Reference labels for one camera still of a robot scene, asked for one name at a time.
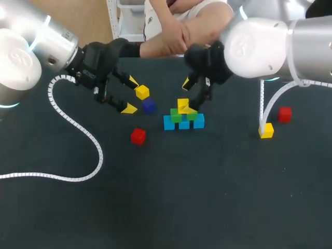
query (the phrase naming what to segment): cyan block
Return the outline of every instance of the cyan block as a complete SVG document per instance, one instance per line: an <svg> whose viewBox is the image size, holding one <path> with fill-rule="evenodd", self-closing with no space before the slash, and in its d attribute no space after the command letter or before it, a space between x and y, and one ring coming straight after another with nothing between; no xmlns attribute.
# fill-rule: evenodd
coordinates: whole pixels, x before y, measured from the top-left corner
<svg viewBox="0 0 332 249"><path fill-rule="evenodd" d="M147 98L142 101L143 110L146 114L152 114L156 110L156 102L152 98Z"/></svg>
<svg viewBox="0 0 332 249"><path fill-rule="evenodd" d="M194 129L203 129L205 125L204 114L199 113L197 119L193 122Z"/></svg>
<svg viewBox="0 0 332 249"><path fill-rule="evenodd" d="M164 116L164 130L165 131L175 130L175 123L171 121L170 115Z"/></svg>
<svg viewBox="0 0 332 249"><path fill-rule="evenodd" d="M187 120L186 116L182 116L182 122L178 124L178 128L180 130L189 130L190 129L190 121Z"/></svg>

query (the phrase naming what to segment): red block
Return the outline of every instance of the red block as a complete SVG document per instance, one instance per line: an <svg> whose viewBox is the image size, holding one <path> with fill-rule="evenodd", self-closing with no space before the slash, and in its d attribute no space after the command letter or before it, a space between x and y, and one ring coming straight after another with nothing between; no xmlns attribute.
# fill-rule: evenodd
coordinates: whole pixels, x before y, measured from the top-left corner
<svg viewBox="0 0 332 249"><path fill-rule="evenodd" d="M146 139L146 133L144 130L136 128L130 136L133 144L142 145Z"/></svg>
<svg viewBox="0 0 332 249"><path fill-rule="evenodd" d="M289 123L292 118L292 109L290 107L281 107L279 109L278 120L280 123Z"/></svg>

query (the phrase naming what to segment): block tower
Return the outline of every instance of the block tower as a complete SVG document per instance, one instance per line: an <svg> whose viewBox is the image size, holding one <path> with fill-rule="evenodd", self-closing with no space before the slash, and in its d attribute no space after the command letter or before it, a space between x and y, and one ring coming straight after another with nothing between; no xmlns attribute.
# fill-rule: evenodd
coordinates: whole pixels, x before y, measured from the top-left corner
<svg viewBox="0 0 332 249"><path fill-rule="evenodd" d="M189 99L178 99L177 108L172 108L170 115L164 116L164 130L189 130L204 128L204 115L189 107Z"/></svg>

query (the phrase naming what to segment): person's knee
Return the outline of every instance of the person's knee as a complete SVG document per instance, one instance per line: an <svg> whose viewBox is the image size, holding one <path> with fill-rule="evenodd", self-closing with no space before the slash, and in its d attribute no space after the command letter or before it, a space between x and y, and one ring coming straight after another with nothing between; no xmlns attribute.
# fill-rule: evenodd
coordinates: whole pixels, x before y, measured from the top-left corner
<svg viewBox="0 0 332 249"><path fill-rule="evenodd" d="M204 46L218 40L232 17L233 11L227 4L219 1L207 4L197 17L185 22L189 33L187 47L195 43Z"/></svg>

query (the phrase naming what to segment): toy block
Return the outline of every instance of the toy block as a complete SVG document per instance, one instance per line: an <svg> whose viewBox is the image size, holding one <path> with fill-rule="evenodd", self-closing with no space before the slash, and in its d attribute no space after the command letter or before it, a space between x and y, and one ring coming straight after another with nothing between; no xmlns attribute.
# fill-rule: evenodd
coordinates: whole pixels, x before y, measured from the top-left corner
<svg viewBox="0 0 332 249"><path fill-rule="evenodd" d="M182 122L178 124L178 128L180 130L189 130L190 129L190 121L187 120L186 116L182 116Z"/></svg>
<svg viewBox="0 0 332 249"><path fill-rule="evenodd" d="M189 107L189 105L187 105L186 107L184 107L183 109L179 110L178 113L180 114L191 114L191 113L194 113L196 112L194 109L191 109Z"/></svg>
<svg viewBox="0 0 332 249"><path fill-rule="evenodd" d="M203 129L205 126L204 114L199 113L197 119L193 122L194 129Z"/></svg>
<svg viewBox="0 0 332 249"><path fill-rule="evenodd" d="M258 129L258 132L261 139L270 139L273 137L274 129L271 123L266 123L264 134L261 133L260 127Z"/></svg>
<svg viewBox="0 0 332 249"><path fill-rule="evenodd" d="M142 102L143 102L143 110L145 111L145 113L152 114L156 110L156 102L153 99L147 98Z"/></svg>
<svg viewBox="0 0 332 249"><path fill-rule="evenodd" d="M137 108L129 103L127 103L127 108L124 109L121 113L133 114L137 111Z"/></svg>
<svg viewBox="0 0 332 249"><path fill-rule="evenodd" d="M150 96L150 91L145 85L140 85L139 87L137 87L135 89L135 91L136 91L136 96L140 100L144 100L144 99L146 99L147 97Z"/></svg>
<svg viewBox="0 0 332 249"><path fill-rule="evenodd" d="M171 109L171 121L172 123L181 123L182 115L178 113L177 108Z"/></svg>
<svg viewBox="0 0 332 249"><path fill-rule="evenodd" d="M189 121L195 121L195 120L197 120L197 116L198 116L198 112L197 111L195 111L193 113L189 113L189 114L187 114L187 120L189 120Z"/></svg>
<svg viewBox="0 0 332 249"><path fill-rule="evenodd" d="M142 145L146 139L146 133L144 130L136 128L130 136L133 144Z"/></svg>
<svg viewBox="0 0 332 249"><path fill-rule="evenodd" d="M278 113L280 123L289 123L292 118L292 109L290 107L281 107Z"/></svg>
<svg viewBox="0 0 332 249"><path fill-rule="evenodd" d="M179 111L187 106L189 106L189 99L178 99L177 100L177 109Z"/></svg>
<svg viewBox="0 0 332 249"><path fill-rule="evenodd" d="M175 130L175 123L172 123L171 116L169 115L164 116L164 130L165 131Z"/></svg>

